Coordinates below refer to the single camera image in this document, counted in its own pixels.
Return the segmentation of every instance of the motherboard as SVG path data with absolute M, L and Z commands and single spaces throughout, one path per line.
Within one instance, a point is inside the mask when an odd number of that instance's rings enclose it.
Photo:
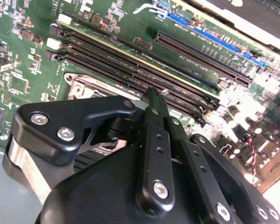
M 247 136 L 258 168 L 280 150 L 280 53 L 201 9 L 181 0 L 0 0 L 1 146 L 23 104 L 136 101 L 150 86 L 188 136 L 204 135 L 229 160 L 251 163 Z

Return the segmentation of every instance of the silver screw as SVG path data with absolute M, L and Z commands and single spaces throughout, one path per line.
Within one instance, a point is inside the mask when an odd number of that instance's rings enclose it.
M 179 122 L 178 122 L 177 119 L 173 118 L 172 121 L 173 121 L 173 123 L 175 123 L 176 125 L 179 125 Z
M 168 190 L 166 186 L 161 182 L 154 182 L 154 192 L 162 199 L 168 197 Z
M 128 100 L 124 100 L 123 104 L 126 105 L 127 107 L 131 108 L 133 106 L 132 102 L 128 101 Z
M 156 110 L 156 109 L 151 109 L 152 110 L 152 112 L 155 114 L 155 115 L 158 115 L 159 113 L 158 113 L 158 111 Z
M 41 113 L 33 114 L 30 119 L 33 123 L 35 123 L 37 125 L 45 125 L 49 121 L 48 117 Z
M 259 206 L 256 206 L 258 213 L 265 219 L 268 220 L 269 217 L 267 216 L 266 212 Z
M 270 211 L 271 216 L 273 216 L 276 220 L 280 219 L 278 214 L 273 209 L 269 208 L 269 211 Z
M 64 141 L 72 141 L 75 137 L 75 134 L 69 128 L 62 127 L 58 130 L 57 136 Z
M 222 205 L 221 203 L 217 203 L 216 205 L 216 209 L 218 214 L 225 220 L 225 221 L 230 221 L 230 214 L 227 210 L 227 208 L 225 208 L 224 205 Z
M 202 143 L 205 143 L 205 139 L 204 139 L 203 137 L 199 137 L 198 139 L 199 139 L 199 141 L 201 141 Z
M 5 141 L 5 140 L 8 139 L 8 135 L 7 135 L 7 134 L 1 134 L 1 135 L 0 135 L 0 139 L 1 139 L 2 141 Z

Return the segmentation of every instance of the gray surface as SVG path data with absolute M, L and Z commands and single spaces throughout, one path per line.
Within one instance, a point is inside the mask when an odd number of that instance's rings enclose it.
M 34 192 L 7 176 L 2 158 L 0 154 L 0 224 L 33 224 L 42 205 Z

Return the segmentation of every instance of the black ram slot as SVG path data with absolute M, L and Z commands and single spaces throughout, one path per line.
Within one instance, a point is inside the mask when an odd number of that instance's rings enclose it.
M 95 62 L 105 68 L 111 69 L 113 71 L 117 71 L 118 73 L 124 74 L 125 76 L 131 76 L 137 81 L 144 81 L 145 83 L 152 84 L 157 90 L 162 91 L 164 89 L 171 90 L 170 95 L 176 97 L 176 100 L 185 101 L 186 103 L 196 107 L 198 110 L 201 107 L 203 110 L 212 110 L 212 108 L 208 107 L 207 105 L 202 104 L 199 101 L 192 100 L 187 97 L 186 94 L 182 92 L 176 91 L 174 87 L 166 85 L 163 80 L 153 79 L 151 77 L 145 77 L 143 74 L 139 74 L 132 69 L 128 69 L 122 64 L 118 62 L 110 61 L 108 57 L 104 57 L 96 52 L 90 51 L 88 49 L 83 49 L 79 46 L 74 44 L 64 45 L 63 50 L 72 53 L 74 55 L 78 55 L 80 57 L 84 57 L 87 60 Z
M 78 18 L 78 17 L 76 17 L 74 15 L 71 15 L 69 13 L 66 13 L 66 15 L 68 17 L 72 18 L 74 22 L 76 22 L 78 24 L 81 24 L 81 25 L 83 25 L 85 27 L 88 27 L 88 28 L 94 30 L 95 32 L 97 32 L 97 33 L 99 33 L 101 35 L 107 36 L 110 39 L 112 39 L 113 41 L 122 43 L 122 44 L 126 45 L 127 47 L 130 47 L 131 49 L 136 50 L 138 52 L 138 54 L 140 54 L 140 55 L 141 54 L 147 55 L 150 58 L 152 58 L 152 59 L 154 59 L 154 60 L 156 60 L 156 61 L 158 61 L 158 62 L 160 62 L 162 64 L 167 65 L 169 67 L 169 69 L 171 69 L 173 71 L 174 70 L 178 71 L 179 74 L 183 75 L 185 78 L 197 79 L 201 83 L 204 83 L 205 85 L 208 85 L 209 87 L 211 87 L 217 93 L 219 93 L 221 91 L 221 89 L 217 87 L 217 84 L 215 84 L 215 83 L 213 83 L 213 82 L 211 82 L 211 81 L 209 81 L 207 79 L 204 79 L 203 77 L 199 77 L 199 76 L 196 76 L 195 74 L 191 74 L 188 71 L 186 71 L 185 69 L 183 69 L 183 68 L 181 68 L 181 67 L 179 67 L 179 66 L 177 66 L 177 65 L 175 65 L 175 64 L 173 64 L 171 62 L 168 62 L 168 61 L 158 57 L 157 55 L 154 55 L 154 54 L 152 54 L 152 53 L 142 49 L 141 47 L 138 47 L 138 46 L 130 43 L 129 41 L 126 41 L 126 40 L 124 40 L 124 39 L 122 39 L 122 38 L 120 38 L 118 36 L 115 36 L 115 35 L 107 32 L 106 30 L 103 30 L 103 29 L 101 29 L 101 28 L 99 28 L 99 27 L 89 23 L 88 21 L 84 21 L 84 20 L 82 20 L 82 19 L 80 19 L 80 18 Z
M 67 32 L 66 30 L 62 30 L 56 27 L 51 27 L 51 33 L 55 34 L 57 37 L 64 37 L 66 40 L 69 40 L 84 49 L 95 49 L 96 51 L 103 52 L 104 54 L 108 55 L 109 60 L 112 60 L 114 63 L 117 63 L 122 66 L 126 66 L 128 69 L 134 69 L 134 71 L 141 71 L 143 74 L 147 76 L 153 75 L 158 77 L 159 80 L 162 80 L 164 83 L 171 84 L 171 88 L 167 85 L 166 88 L 177 92 L 180 95 L 183 95 L 183 98 L 188 98 L 192 102 L 196 103 L 197 105 L 202 106 L 207 105 L 210 110 L 216 110 L 219 107 L 219 100 L 217 98 L 211 97 L 210 95 L 203 93 L 191 86 L 186 85 L 183 82 L 180 82 L 168 75 L 159 72 L 149 66 L 127 57 L 126 55 L 113 50 L 101 43 L 98 43 L 95 40 L 92 40 L 84 35 L 81 35 L 77 32 Z
M 90 72 L 95 72 L 99 75 L 102 75 L 104 78 L 107 78 L 108 80 L 112 81 L 115 84 L 122 85 L 130 90 L 135 91 L 136 94 L 143 95 L 147 87 L 149 86 L 144 82 L 139 83 L 137 81 L 134 83 L 133 81 L 131 81 L 129 77 L 122 76 L 121 74 L 111 71 L 105 67 L 95 65 L 95 63 L 92 63 L 83 58 L 79 58 L 79 56 L 77 55 L 66 54 L 62 56 L 58 53 L 46 51 L 45 57 L 49 60 L 57 60 L 59 62 L 67 61 Z M 175 97 L 171 97 L 171 96 L 166 96 L 166 101 L 170 108 L 193 117 L 195 121 L 198 124 L 200 124 L 202 127 L 204 127 L 204 125 L 206 124 L 201 113 L 191 108 L 189 104 L 179 102 L 180 101 L 179 99 L 176 99 Z
M 190 45 L 160 30 L 157 33 L 155 41 L 158 44 L 180 54 L 181 56 L 190 59 L 191 61 L 205 68 L 213 70 L 218 75 L 226 77 L 234 82 L 237 82 L 238 84 L 244 87 L 249 87 L 253 81 L 251 78 L 245 76 L 244 74 L 231 68 L 230 66 L 225 65 L 224 63 L 208 56 L 207 54 L 191 47 Z

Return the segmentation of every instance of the cable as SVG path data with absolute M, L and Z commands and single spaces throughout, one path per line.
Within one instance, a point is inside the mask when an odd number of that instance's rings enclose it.
M 256 149 L 252 145 L 252 139 L 248 140 L 248 145 L 252 148 L 252 184 L 254 184 L 256 175 Z

